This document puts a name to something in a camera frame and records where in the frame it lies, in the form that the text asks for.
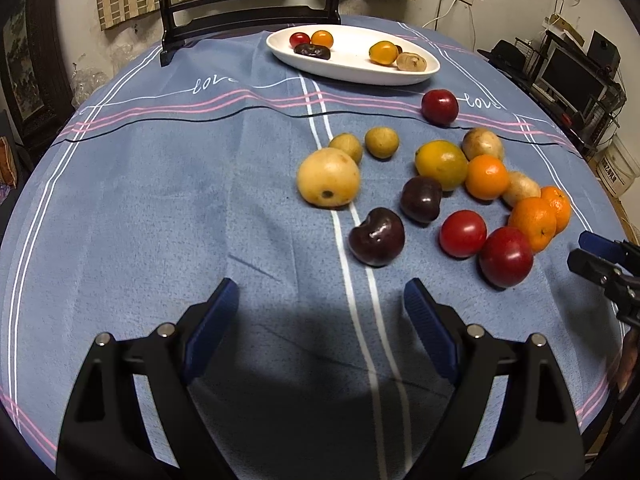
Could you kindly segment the dark cherry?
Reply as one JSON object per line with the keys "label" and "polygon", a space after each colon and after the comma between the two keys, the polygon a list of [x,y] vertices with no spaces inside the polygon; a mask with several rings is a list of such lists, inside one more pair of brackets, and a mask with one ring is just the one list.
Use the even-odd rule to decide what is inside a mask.
{"label": "dark cherry", "polygon": [[416,223],[429,224],[437,219],[442,201],[442,186],[427,176],[409,179],[402,188],[400,208]]}
{"label": "dark cherry", "polygon": [[348,246],[354,256],[366,264],[379,268],[397,258],[405,247],[406,234],[401,218],[390,209],[372,209],[348,236]]}

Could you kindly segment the small longan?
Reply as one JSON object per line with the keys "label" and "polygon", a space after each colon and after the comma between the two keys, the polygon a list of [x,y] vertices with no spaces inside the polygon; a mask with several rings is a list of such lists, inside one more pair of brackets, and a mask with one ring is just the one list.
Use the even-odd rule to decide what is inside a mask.
{"label": "small longan", "polygon": [[386,160],[392,158],[398,150],[399,136],[392,128],[374,127],[364,136],[364,144],[373,157]]}
{"label": "small longan", "polygon": [[336,148],[347,154],[357,165],[362,159],[363,148],[360,140],[352,133],[343,132],[329,143],[330,148]]}

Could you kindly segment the large red plum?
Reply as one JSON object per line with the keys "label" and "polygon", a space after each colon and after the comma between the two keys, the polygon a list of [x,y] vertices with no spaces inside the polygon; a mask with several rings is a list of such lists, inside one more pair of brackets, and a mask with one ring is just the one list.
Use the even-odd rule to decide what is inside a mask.
{"label": "large red plum", "polygon": [[478,255],[478,264],[489,283],[510,288],[527,278],[534,264],[534,254],[520,230],[504,226],[487,237]]}

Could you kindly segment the yellow pale pear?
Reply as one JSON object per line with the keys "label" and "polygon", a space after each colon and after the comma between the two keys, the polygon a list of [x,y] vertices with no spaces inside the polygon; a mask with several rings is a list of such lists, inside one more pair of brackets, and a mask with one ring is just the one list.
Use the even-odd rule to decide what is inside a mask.
{"label": "yellow pale pear", "polygon": [[296,184],[307,203],[320,208],[350,204],[360,189],[360,170],[356,162],[337,148],[322,148],[308,155],[299,165]]}

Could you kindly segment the smooth small orange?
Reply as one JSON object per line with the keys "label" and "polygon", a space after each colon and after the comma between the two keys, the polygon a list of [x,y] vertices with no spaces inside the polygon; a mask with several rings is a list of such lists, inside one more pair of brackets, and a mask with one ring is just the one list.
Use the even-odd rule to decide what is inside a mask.
{"label": "smooth small orange", "polygon": [[469,161],[466,190],[478,200],[495,200],[509,186],[509,173],[495,156],[483,154]]}

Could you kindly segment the yellow orange citrus fruit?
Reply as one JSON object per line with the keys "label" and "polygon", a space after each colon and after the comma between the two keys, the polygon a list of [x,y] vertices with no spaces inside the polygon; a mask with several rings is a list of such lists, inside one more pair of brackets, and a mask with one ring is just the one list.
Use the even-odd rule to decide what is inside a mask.
{"label": "yellow orange citrus fruit", "polygon": [[391,66],[398,57],[396,44],[387,40],[378,41],[369,49],[369,58],[372,63],[381,66]]}

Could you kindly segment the mandarin orange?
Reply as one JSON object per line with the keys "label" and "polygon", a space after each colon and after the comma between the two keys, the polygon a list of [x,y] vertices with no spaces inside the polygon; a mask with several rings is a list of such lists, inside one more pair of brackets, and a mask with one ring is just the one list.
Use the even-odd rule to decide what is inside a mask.
{"label": "mandarin orange", "polygon": [[570,224],[572,216],[572,205],[568,195],[556,186],[544,186],[540,190],[540,197],[545,200],[555,214],[556,230],[555,234],[563,232]]}
{"label": "mandarin orange", "polygon": [[508,226],[521,231],[534,254],[545,250],[556,234],[556,215],[541,197],[527,197],[517,202],[510,213]]}

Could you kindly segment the red tomato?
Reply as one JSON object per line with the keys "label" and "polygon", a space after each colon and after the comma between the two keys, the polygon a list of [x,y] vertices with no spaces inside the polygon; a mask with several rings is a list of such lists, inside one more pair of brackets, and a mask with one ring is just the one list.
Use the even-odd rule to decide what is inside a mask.
{"label": "red tomato", "polygon": [[487,226],[475,211],[458,210],[442,222],[439,229],[439,245],[447,255],[466,259],[476,255],[484,246]]}
{"label": "red tomato", "polygon": [[304,32],[294,32],[294,34],[292,34],[290,38],[288,38],[288,41],[290,42],[290,46],[293,49],[295,49],[298,46],[301,46],[302,44],[311,43],[310,37]]}

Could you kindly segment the dark cherry back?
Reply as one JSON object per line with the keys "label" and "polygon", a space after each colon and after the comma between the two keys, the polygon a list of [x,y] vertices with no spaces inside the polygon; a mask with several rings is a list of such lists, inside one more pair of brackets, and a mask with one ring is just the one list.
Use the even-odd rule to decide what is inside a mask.
{"label": "dark cherry back", "polygon": [[409,179],[402,188],[400,208],[416,223],[429,224],[437,219],[442,201],[442,186],[427,176]]}

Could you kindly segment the large dark wrinkled fruit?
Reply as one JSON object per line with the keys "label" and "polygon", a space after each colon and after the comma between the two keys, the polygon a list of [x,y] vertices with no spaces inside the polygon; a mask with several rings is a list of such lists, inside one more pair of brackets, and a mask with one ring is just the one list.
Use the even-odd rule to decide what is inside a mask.
{"label": "large dark wrinkled fruit", "polygon": [[331,50],[321,44],[298,44],[294,48],[294,52],[308,56],[308,58],[318,58],[319,60],[327,61],[331,58]]}

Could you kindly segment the large beige round fruit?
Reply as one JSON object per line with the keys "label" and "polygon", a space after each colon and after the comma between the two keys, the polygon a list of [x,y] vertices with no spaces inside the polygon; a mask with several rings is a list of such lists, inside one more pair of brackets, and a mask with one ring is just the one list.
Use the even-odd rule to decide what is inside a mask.
{"label": "large beige round fruit", "polygon": [[411,53],[411,52],[402,52],[396,58],[395,65],[398,70],[402,72],[424,72],[427,69],[427,62],[425,58],[422,58],[421,55]]}

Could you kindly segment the dark cherry front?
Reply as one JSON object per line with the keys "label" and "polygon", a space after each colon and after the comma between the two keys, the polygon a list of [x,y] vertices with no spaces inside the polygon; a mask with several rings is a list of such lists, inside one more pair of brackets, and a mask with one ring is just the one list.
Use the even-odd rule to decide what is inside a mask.
{"label": "dark cherry front", "polygon": [[348,236],[348,246],[354,256],[366,264],[379,268],[397,258],[405,247],[406,234],[401,218],[390,209],[372,209]]}

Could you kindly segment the orange persimmon fruit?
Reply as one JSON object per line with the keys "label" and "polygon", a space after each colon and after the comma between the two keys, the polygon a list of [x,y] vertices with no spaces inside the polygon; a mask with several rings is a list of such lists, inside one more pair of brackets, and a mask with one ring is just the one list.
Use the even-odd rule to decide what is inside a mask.
{"label": "orange persimmon fruit", "polygon": [[326,47],[331,49],[334,44],[334,38],[327,30],[316,30],[310,37],[311,43],[315,46]]}

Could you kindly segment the beige potato fruit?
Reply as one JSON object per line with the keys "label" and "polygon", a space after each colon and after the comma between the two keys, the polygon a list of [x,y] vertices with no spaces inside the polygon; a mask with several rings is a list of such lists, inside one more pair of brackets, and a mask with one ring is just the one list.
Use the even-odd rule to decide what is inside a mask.
{"label": "beige potato fruit", "polygon": [[540,197],[539,184],[521,171],[508,172],[508,186],[501,195],[502,200],[510,207],[529,197]]}
{"label": "beige potato fruit", "polygon": [[486,128],[472,128],[462,140],[462,152],[471,160],[480,155],[490,155],[504,159],[504,147],[500,138]]}

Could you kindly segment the beige potato fruit front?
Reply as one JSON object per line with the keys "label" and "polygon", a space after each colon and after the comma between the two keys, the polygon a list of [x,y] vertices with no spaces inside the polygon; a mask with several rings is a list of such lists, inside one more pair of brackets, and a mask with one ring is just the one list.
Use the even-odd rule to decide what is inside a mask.
{"label": "beige potato fruit front", "polygon": [[502,200],[510,207],[529,197],[540,197],[539,184],[521,171],[508,172],[508,186],[501,195]]}

